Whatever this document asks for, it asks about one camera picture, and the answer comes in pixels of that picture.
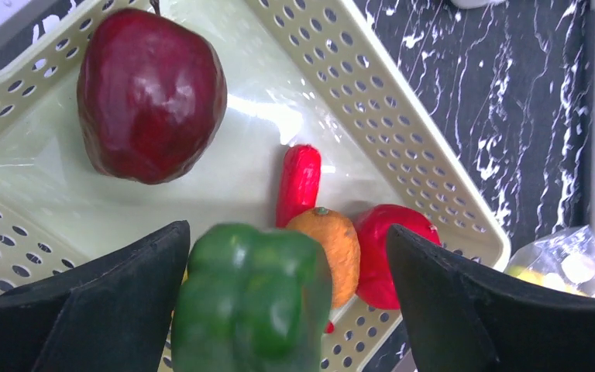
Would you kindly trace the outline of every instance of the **countertop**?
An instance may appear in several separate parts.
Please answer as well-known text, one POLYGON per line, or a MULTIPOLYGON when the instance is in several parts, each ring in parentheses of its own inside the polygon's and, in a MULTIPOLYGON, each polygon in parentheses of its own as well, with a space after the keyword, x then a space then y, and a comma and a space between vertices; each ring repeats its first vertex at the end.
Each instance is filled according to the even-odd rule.
MULTIPOLYGON (((58 0, 0 50, 0 68, 81 1, 58 0)), ((446 0, 356 3, 514 249, 588 223, 587 0, 508 0, 469 11, 446 0)), ((365 371, 391 371, 407 351, 401 325, 365 371)))

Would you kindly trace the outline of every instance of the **red chili pepper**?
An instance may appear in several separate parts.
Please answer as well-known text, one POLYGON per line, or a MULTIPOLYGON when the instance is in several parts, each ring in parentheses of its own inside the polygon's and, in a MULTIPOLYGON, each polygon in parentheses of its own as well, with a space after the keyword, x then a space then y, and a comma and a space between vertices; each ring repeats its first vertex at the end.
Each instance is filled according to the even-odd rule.
POLYGON ((309 145, 293 146, 284 155, 275 226, 284 228, 295 217, 316 206, 321 157, 309 145))
POLYGON ((368 305, 396 310, 398 303, 394 281, 387 262, 387 230, 398 224, 441 245, 437 229, 421 213, 400 205, 383 204, 364 212, 355 221, 361 248, 357 295, 368 305))

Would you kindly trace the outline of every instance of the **apple stem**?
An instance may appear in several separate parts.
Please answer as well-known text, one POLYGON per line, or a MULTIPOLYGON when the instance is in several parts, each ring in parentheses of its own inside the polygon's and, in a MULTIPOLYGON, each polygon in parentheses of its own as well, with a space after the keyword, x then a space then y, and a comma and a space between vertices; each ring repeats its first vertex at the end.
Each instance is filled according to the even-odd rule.
POLYGON ((150 0, 150 4, 154 9, 154 13, 156 13, 157 16, 160 16, 160 4, 158 3, 158 1, 159 0, 150 0))

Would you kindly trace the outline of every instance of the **perforated tray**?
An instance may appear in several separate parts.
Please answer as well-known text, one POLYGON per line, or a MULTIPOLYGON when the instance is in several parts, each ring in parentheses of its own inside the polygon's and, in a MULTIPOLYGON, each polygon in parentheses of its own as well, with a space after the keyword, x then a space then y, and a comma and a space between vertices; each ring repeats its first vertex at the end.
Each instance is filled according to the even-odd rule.
MULTIPOLYGON (((200 236, 222 221, 270 226, 286 146, 323 153, 320 205, 354 216, 378 203, 417 209, 451 250, 502 270, 509 241, 352 0, 161 2, 210 40, 229 107, 195 168, 146 186, 96 174, 77 121, 77 66, 117 8, 86 0, 0 72, 0 294, 118 249, 168 222, 200 236)), ((333 312, 323 370, 361 370, 400 312, 358 298, 333 312)), ((168 340, 160 370, 171 365, 168 340)))

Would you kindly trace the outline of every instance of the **plastic bag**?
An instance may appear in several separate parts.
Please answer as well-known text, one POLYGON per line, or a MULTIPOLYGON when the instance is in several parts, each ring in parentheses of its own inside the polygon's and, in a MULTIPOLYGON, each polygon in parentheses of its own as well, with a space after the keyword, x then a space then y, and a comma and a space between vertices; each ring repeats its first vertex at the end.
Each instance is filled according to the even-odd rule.
POLYGON ((510 259, 505 274, 595 298, 595 239, 589 226, 564 229, 524 246, 510 259))

